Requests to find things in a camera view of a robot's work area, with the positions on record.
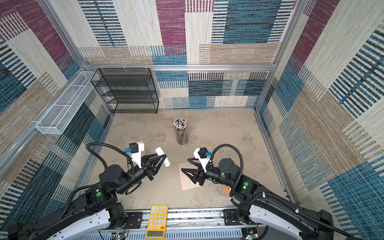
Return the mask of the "white glue stick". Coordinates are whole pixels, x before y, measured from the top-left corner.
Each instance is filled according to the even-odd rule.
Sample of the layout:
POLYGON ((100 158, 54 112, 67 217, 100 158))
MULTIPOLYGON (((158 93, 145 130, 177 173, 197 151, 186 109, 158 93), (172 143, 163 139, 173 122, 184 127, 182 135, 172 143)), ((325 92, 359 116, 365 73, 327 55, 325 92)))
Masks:
POLYGON ((165 152, 163 151, 163 149, 161 147, 158 147, 155 149, 157 155, 161 158, 161 160, 163 161, 163 165, 165 167, 169 167, 171 165, 171 162, 169 161, 168 159, 168 156, 165 154, 165 152))

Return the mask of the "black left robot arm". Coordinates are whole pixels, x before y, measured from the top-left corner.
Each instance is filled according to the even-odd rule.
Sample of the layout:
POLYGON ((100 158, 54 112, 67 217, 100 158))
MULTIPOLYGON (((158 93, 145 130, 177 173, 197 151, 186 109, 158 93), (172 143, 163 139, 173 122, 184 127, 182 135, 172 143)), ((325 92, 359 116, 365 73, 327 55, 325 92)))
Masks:
POLYGON ((99 182, 75 189, 64 208, 30 224, 16 223, 10 226, 9 240, 72 240, 84 234, 122 229, 129 223, 128 216, 118 195, 134 192, 144 178, 153 180, 162 165, 170 166, 162 149, 155 154, 142 156, 144 144, 130 144, 126 150, 105 143, 89 143, 87 151, 99 159, 104 171, 99 182), (106 161, 92 150, 93 146, 110 148, 127 159, 129 170, 119 165, 107 165, 106 161))

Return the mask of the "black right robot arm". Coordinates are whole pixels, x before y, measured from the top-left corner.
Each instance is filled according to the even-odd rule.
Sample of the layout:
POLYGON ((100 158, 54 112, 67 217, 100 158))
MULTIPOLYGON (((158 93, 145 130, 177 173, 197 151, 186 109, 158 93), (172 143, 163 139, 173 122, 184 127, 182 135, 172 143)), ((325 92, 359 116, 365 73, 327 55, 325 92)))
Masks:
POLYGON ((233 145, 221 144, 212 152, 206 148, 196 149, 194 157, 188 159, 188 162, 196 168, 183 168, 182 173, 194 184, 203 186, 209 180, 230 188, 229 198, 237 207, 238 220, 243 224, 262 224, 296 240, 332 240, 335 233, 348 240, 356 239, 352 234, 336 228, 329 212, 316 212, 300 207, 244 175, 243 157, 233 145), (215 166, 214 158, 221 148, 234 150, 240 159, 240 165, 236 165, 230 158, 224 158, 215 166))

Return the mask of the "pack of coloured highlighters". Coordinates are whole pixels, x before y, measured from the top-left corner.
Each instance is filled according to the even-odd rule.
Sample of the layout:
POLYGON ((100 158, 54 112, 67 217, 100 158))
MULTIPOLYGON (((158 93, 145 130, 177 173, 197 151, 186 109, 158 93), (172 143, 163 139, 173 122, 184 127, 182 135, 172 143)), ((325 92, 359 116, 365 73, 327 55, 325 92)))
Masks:
POLYGON ((231 187, 228 187, 228 186, 224 186, 224 193, 225 193, 225 197, 229 197, 230 195, 230 192, 231 192, 231 187))

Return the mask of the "metal cup of pencils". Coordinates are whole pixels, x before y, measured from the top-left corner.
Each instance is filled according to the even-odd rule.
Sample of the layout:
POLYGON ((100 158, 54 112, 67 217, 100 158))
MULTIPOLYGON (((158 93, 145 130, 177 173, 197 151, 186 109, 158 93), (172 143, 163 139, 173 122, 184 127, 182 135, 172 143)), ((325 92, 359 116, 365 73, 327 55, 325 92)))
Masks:
POLYGON ((177 143, 180 145, 185 145, 188 142, 187 127, 188 123, 185 118, 179 117, 174 120, 177 143))

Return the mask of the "yellow calculator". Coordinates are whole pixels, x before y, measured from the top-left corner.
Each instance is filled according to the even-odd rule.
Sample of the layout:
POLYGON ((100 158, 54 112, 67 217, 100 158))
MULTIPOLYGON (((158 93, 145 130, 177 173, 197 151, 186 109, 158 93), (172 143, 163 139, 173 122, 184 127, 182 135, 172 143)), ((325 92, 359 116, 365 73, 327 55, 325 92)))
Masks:
POLYGON ((151 207, 146 232, 147 239, 165 238, 168 210, 166 205, 153 205, 151 207))

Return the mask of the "aluminium front rail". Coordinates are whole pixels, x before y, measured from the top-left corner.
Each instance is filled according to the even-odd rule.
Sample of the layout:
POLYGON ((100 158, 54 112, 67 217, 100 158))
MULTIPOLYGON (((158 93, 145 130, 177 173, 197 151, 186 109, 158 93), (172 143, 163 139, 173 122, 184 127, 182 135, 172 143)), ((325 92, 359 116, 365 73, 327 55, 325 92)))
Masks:
MULTIPOLYGON (((219 215, 222 210, 210 208, 168 210, 166 233, 168 232, 168 228, 224 228, 226 227, 225 221, 219 215)), ((303 230, 298 229, 293 224, 263 208, 251 206, 250 210, 250 217, 253 222, 265 224, 266 227, 271 227, 297 239, 300 239, 304 233, 303 230)), ((150 211, 143 213, 140 229, 148 225, 149 215, 150 211)), ((65 226, 63 223, 59 223, 59 230, 51 234, 50 238, 53 240, 69 240, 84 236, 88 233, 96 232, 98 230, 109 229, 111 231, 123 231, 125 230, 125 226, 127 224, 126 221, 126 213, 119 212, 118 218, 113 220, 111 210, 102 210, 91 216, 77 220, 68 226, 65 226)), ((251 228, 255 226, 240 225, 238 227, 251 228)))

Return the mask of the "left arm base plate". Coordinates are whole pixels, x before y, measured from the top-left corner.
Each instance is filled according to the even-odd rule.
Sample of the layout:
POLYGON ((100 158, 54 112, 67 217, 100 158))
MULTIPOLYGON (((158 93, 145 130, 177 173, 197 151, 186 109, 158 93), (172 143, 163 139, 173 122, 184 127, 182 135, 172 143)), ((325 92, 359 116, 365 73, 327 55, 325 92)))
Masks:
POLYGON ((143 219, 143 212, 126 212, 127 221, 125 230, 140 229, 143 219))

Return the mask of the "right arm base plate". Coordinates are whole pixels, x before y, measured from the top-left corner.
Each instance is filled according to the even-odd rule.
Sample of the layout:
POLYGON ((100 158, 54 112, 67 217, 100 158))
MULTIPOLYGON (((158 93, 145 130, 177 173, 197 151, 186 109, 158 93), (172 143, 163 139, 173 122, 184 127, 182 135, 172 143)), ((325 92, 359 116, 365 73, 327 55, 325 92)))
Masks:
POLYGON ((265 224, 256 223, 251 220, 250 212, 246 208, 229 208, 224 209, 219 213, 224 219, 226 226, 266 226, 265 224))

